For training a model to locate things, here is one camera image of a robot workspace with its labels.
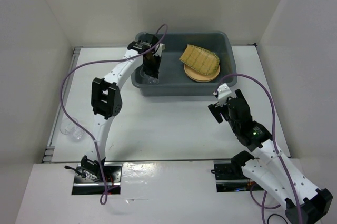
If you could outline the clear glass cup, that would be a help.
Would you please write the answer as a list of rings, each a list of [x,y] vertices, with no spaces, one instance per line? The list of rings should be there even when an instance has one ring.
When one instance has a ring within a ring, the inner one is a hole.
[[[156,85],[159,83],[159,79],[155,78],[153,76],[144,74],[143,75],[143,83],[148,84],[148,85]]]
[[[74,122],[77,123],[78,120],[76,118],[73,118],[73,121],[69,118],[63,119],[60,125],[60,132],[67,136],[69,140],[79,142],[84,136],[84,130]]]

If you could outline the yellow plate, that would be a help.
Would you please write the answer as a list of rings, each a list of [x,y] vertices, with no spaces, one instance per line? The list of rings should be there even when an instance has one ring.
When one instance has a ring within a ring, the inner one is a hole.
[[[195,70],[193,70],[191,67],[189,67],[188,65],[184,65],[184,71],[186,73],[186,75],[193,81],[196,82],[201,82],[201,83],[207,83],[207,82],[211,82],[212,80],[216,79],[216,77],[219,75],[220,73],[220,66],[218,67],[218,69],[215,71],[215,73],[210,74],[210,75],[203,75]]]

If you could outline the woven bamboo tray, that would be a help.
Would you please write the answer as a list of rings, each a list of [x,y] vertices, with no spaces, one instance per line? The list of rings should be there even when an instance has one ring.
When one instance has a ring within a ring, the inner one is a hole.
[[[187,45],[179,60],[202,75],[214,74],[220,65],[216,53],[191,44]]]

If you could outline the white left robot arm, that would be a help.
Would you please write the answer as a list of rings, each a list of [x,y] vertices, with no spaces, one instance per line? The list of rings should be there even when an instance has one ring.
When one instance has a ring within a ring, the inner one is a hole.
[[[103,78],[94,78],[91,90],[91,105],[94,113],[92,134],[96,142],[90,144],[89,150],[81,160],[83,173],[94,182],[103,181],[105,169],[105,148],[113,119],[122,109],[121,89],[126,80],[137,69],[142,68],[145,80],[157,84],[161,55],[165,45],[156,35],[145,33],[131,42],[123,57]]]

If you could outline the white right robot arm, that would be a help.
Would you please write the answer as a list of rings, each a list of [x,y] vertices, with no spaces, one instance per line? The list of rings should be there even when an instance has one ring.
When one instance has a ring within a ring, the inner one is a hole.
[[[247,148],[231,158],[231,174],[255,181],[279,203],[290,223],[318,222],[327,214],[332,194],[310,182],[274,143],[271,133],[253,120],[241,91],[232,94],[223,85],[214,93],[217,103],[208,106],[217,122],[227,121]]]

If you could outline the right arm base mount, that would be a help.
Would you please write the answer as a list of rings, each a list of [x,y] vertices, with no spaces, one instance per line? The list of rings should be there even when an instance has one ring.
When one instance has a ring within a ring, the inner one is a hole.
[[[255,182],[234,171],[230,160],[216,160],[210,171],[215,177],[217,192],[249,191]]]

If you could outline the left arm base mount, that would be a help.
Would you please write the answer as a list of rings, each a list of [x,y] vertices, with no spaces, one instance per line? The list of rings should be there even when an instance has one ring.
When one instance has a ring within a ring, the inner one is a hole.
[[[68,165],[65,169],[74,172],[72,195],[100,195],[105,191],[102,177],[94,178],[93,175],[85,173],[80,164],[76,167]],[[121,193],[122,164],[108,162],[103,167],[105,180],[109,195],[119,195]]]

